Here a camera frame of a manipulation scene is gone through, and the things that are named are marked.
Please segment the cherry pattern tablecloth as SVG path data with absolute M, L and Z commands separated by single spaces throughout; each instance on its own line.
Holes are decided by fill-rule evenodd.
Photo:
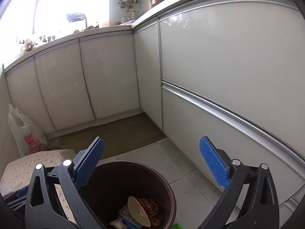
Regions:
M 1 228 L 79 228 L 57 170 L 73 150 L 37 152 L 8 164 L 1 178 Z

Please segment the white plastic shopping bag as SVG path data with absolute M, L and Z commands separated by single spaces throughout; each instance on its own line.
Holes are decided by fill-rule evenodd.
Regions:
M 25 157 L 46 150 L 48 142 L 44 132 L 12 104 L 8 104 L 8 110 L 8 125 L 20 156 Z

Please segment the instant noodle cup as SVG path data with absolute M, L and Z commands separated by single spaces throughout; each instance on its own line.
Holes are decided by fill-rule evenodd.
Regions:
M 130 196 L 127 205 L 130 214 L 141 225 L 152 227 L 157 224 L 159 206 L 152 199 Z

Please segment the brown round trash bin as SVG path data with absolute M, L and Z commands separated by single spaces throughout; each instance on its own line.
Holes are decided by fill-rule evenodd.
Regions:
M 112 228 L 110 222 L 119 217 L 119 210 L 128 204 L 130 196 L 151 199 L 158 205 L 157 225 L 152 228 L 171 228 L 176 217 L 176 199 L 167 180 L 138 162 L 99 164 L 79 193 L 106 228 Z

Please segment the white kitchen base cabinets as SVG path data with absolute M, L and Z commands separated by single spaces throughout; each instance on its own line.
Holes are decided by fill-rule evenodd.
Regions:
M 86 31 L 6 68 L 12 103 L 45 133 L 143 110 L 204 174 L 198 142 L 304 194 L 304 18 L 293 0 L 194 0 L 136 26 Z

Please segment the green floor mat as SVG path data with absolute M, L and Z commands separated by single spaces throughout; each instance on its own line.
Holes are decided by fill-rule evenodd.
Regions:
M 102 159 L 123 154 L 166 138 L 161 129 L 145 113 L 141 113 L 51 138 L 47 150 L 72 149 L 77 154 L 80 150 L 87 149 L 98 136 L 105 143 Z

